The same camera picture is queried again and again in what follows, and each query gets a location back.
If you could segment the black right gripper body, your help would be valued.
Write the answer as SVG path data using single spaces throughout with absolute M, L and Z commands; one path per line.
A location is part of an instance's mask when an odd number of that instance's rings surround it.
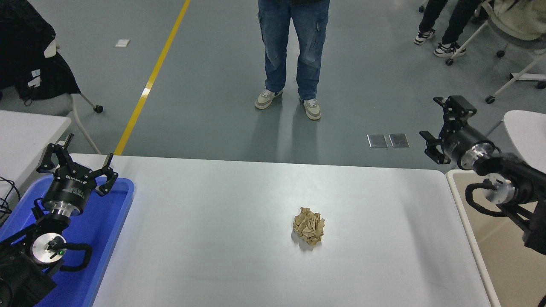
M 489 140 L 470 126 L 447 130 L 444 136 L 443 153 L 460 169 L 473 169 L 478 159 L 489 155 Z

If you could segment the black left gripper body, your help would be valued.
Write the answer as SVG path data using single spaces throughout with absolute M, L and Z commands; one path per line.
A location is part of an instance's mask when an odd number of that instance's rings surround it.
M 84 210 L 90 198 L 92 187 L 88 175 L 91 172 L 89 168 L 57 168 L 53 173 L 53 181 L 43 197 L 43 208 L 52 210 L 57 203 L 67 203 Z

